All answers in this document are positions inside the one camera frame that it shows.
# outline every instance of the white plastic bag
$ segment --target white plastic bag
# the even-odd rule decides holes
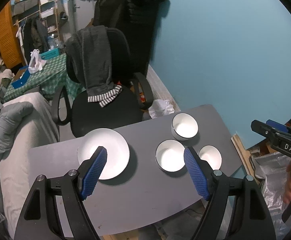
[[[152,106],[149,107],[149,114],[151,118],[160,117],[174,113],[173,105],[169,100],[156,99]]]
[[[38,71],[41,71],[45,63],[47,62],[46,60],[41,59],[41,55],[39,53],[40,51],[38,49],[34,49],[31,52],[31,60],[28,68],[30,74],[34,74]]]

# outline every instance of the white door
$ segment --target white door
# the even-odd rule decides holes
[[[71,16],[70,9],[72,7],[73,16]],[[72,28],[75,31],[85,28],[91,19],[94,17],[94,0],[68,0],[69,21],[72,21]]]

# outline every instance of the door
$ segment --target door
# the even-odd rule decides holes
[[[0,53],[7,68],[13,68],[20,63],[24,65],[21,48],[15,34],[11,5],[7,3],[0,12]]]
[[[69,24],[71,21],[75,31],[85,28],[94,17],[94,0],[68,0]]]

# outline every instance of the wooden louvered door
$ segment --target wooden louvered door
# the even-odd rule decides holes
[[[7,68],[24,65],[21,48],[15,37],[12,24],[11,5],[8,3],[0,12],[0,53]]]

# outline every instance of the silver foil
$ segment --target silver foil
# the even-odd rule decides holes
[[[281,240],[290,230],[290,227],[282,221],[281,215],[285,208],[283,194],[287,181],[286,167],[291,158],[276,152],[256,158],[251,157],[251,160],[255,167],[255,177],[264,179],[261,193],[269,208],[276,237]]]

